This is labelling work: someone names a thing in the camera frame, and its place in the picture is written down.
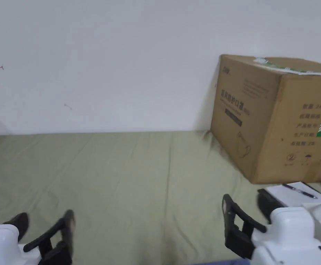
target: white paper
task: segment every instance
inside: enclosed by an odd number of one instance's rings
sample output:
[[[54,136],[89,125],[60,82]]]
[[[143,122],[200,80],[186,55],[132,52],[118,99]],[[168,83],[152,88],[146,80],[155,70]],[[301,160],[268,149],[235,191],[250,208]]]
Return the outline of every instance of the white paper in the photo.
[[[302,204],[307,203],[321,203],[321,193],[317,192],[314,189],[311,189],[303,182],[290,183],[289,185],[296,189],[308,192],[316,196],[317,199],[310,198],[309,196],[303,195],[282,185],[268,187],[265,190],[287,207],[300,207],[302,206]]]

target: white wall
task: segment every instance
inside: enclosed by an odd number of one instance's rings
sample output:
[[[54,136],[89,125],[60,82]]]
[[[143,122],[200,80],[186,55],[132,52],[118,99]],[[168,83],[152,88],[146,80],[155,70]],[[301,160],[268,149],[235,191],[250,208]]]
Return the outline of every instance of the white wall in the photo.
[[[208,129],[222,53],[321,61],[321,1],[0,0],[0,134]]]

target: brown cardboard box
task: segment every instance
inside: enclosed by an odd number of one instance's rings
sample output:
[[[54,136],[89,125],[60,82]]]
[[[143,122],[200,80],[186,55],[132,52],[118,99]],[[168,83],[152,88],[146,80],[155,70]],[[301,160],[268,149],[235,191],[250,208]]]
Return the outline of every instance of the brown cardboard box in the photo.
[[[320,181],[321,63],[222,55],[211,131],[252,183]]]

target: green bedsheet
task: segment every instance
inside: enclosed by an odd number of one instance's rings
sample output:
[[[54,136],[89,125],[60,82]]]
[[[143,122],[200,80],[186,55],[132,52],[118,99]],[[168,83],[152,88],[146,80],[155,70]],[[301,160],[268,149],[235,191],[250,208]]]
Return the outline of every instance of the green bedsheet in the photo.
[[[26,243],[73,209],[74,264],[236,258],[224,246],[222,196],[264,223],[260,187],[210,133],[0,136],[0,223],[28,212]]]

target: pen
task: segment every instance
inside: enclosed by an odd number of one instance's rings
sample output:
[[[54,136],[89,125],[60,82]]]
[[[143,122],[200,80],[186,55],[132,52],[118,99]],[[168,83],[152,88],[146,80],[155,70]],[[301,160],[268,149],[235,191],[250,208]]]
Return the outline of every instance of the pen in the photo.
[[[301,193],[301,194],[303,194],[303,195],[305,195],[305,196],[308,196],[308,197],[310,197],[310,198],[317,198],[316,196],[313,196],[313,195],[310,194],[310,193],[307,193],[307,192],[305,192],[305,191],[303,191],[303,190],[296,189],[296,188],[294,188],[294,187],[292,187],[292,186],[289,186],[288,184],[282,184],[282,185],[283,185],[283,187],[286,187],[286,188],[288,188],[288,189],[294,190],[294,191],[296,191],[296,192],[298,192],[298,193]]]

